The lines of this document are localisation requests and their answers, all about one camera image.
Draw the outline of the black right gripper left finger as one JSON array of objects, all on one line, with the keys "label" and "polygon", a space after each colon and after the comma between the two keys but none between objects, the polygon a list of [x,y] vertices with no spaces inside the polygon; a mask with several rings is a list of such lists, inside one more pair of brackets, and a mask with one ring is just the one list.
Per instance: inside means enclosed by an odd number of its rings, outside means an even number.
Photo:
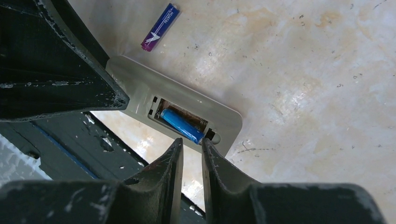
[{"label": "black right gripper left finger", "polygon": [[3,224],[177,224],[183,141],[123,181],[14,181],[0,190]]}]

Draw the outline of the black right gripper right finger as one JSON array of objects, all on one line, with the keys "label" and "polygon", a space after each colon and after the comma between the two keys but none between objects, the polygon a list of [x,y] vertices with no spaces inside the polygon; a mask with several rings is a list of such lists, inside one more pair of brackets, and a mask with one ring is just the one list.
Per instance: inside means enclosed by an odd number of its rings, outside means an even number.
[{"label": "black right gripper right finger", "polygon": [[350,183],[261,183],[202,140],[209,224],[384,224],[372,196]]}]

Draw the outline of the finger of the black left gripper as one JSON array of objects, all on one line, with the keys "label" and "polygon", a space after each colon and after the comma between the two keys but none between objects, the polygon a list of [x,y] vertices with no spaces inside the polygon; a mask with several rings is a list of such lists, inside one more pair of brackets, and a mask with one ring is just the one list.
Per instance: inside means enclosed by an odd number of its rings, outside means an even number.
[{"label": "finger of the black left gripper", "polygon": [[108,60],[68,1],[1,1],[1,121],[126,109]]}]

